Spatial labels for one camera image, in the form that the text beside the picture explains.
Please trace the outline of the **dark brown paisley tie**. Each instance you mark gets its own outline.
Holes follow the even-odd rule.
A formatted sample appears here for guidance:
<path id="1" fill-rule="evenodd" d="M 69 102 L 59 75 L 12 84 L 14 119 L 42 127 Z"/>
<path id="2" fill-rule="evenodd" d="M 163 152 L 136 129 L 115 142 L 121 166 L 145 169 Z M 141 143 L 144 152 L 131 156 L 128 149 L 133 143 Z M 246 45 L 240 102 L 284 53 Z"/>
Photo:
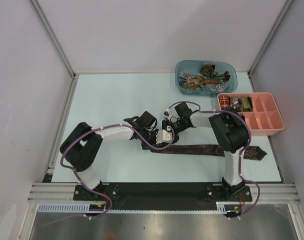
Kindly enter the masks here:
<path id="1" fill-rule="evenodd" d="M 224 157 L 224 150 L 217 144 L 195 144 L 195 145 L 171 145 L 164 150 L 150 150 L 153 153 L 174 154 L 174 155 L 198 155 Z M 249 146 L 244 153 L 248 160 L 261 161 L 267 152 L 259 146 Z"/>

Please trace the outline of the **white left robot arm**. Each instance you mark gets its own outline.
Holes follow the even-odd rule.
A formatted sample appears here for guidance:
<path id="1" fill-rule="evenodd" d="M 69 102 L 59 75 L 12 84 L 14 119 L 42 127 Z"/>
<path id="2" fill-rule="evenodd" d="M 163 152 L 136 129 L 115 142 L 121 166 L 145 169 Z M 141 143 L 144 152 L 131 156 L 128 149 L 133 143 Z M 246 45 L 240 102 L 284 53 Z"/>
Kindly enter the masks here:
<path id="1" fill-rule="evenodd" d="M 85 184 L 85 195 L 92 200 L 102 194 L 101 180 L 93 163 L 102 144 L 122 140 L 140 140 L 142 146 L 156 144 L 157 119 L 145 111 L 141 116 L 126 118 L 119 124 L 100 127 L 97 131 L 86 122 L 79 123 L 60 146 L 62 160 Z"/>

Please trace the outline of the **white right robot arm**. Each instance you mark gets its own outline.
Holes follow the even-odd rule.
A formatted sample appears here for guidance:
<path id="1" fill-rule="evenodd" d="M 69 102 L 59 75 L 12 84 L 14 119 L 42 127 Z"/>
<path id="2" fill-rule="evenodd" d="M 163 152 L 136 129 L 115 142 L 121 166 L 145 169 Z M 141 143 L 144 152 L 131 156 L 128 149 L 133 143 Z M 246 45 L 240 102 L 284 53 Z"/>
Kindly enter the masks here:
<path id="1" fill-rule="evenodd" d="M 192 110 L 188 101 L 172 104 L 164 113 L 162 129 L 156 135 L 156 143 L 176 142 L 178 134 L 189 128 L 211 128 L 225 157 L 225 172 L 222 178 L 222 194 L 233 201 L 245 187 L 242 176 L 244 152 L 251 142 L 251 132 L 237 110 Z"/>

